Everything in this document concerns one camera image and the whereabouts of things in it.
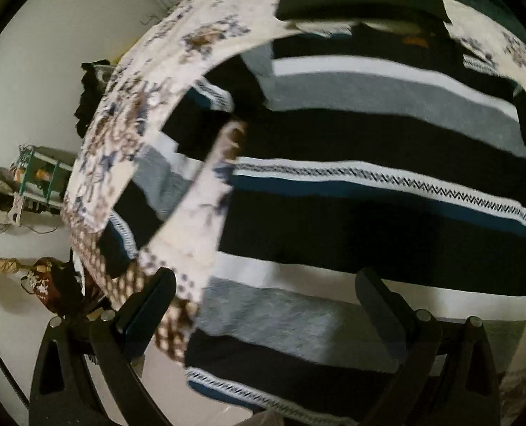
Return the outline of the red patterned bag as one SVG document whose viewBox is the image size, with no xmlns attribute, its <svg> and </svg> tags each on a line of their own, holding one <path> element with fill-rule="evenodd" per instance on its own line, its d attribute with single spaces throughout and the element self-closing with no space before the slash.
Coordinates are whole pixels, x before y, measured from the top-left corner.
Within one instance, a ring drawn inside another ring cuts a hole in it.
<svg viewBox="0 0 526 426">
<path fill-rule="evenodd" d="M 57 316 L 71 313 L 80 295 L 70 263 L 54 258 L 39 259 L 21 278 L 20 285 Z"/>
</svg>

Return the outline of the black grey striped sweater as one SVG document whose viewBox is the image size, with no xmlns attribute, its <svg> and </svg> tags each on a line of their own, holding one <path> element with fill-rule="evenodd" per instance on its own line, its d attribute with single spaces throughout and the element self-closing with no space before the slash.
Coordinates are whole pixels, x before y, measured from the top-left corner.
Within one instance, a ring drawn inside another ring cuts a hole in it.
<svg viewBox="0 0 526 426">
<path fill-rule="evenodd" d="M 211 70 L 114 205 L 112 278 L 140 255 L 198 306 L 189 385 L 295 424 L 363 425 L 400 362 L 355 294 L 482 319 L 501 388 L 526 366 L 526 92 L 453 42 L 295 35 Z"/>
</svg>

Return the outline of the floral bed sheet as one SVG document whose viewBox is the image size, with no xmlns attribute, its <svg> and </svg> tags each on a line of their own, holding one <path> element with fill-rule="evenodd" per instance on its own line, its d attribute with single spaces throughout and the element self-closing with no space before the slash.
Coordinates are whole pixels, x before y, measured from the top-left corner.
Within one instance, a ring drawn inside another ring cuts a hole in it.
<svg viewBox="0 0 526 426">
<path fill-rule="evenodd" d="M 380 19 L 289 20 L 276 18 L 279 0 L 182 0 L 120 60 L 108 82 L 65 194 L 64 221 L 75 251 L 110 300 L 122 306 L 160 268 L 140 255 L 123 278 L 112 278 L 99 241 L 114 205 L 140 168 L 146 149 L 157 141 L 190 88 L 214 68 L 261 45 L 294 35 L 347 35 L 368 28 L 408 42 L 453 42 L 491 75 L 509 79 L 526 92 L 526 45 L 483 12 L 457 0 L 443 0 L 450 21 L 421 23 Z M 198 306 L 176 292 L 156 333 L 158 347 L 184 367 Z M 295 424 L 267 409 L 240 406 L 262 423 Z M 501 423 L 526 425 L 526 366 L 501 388 Z"/>
</svg>

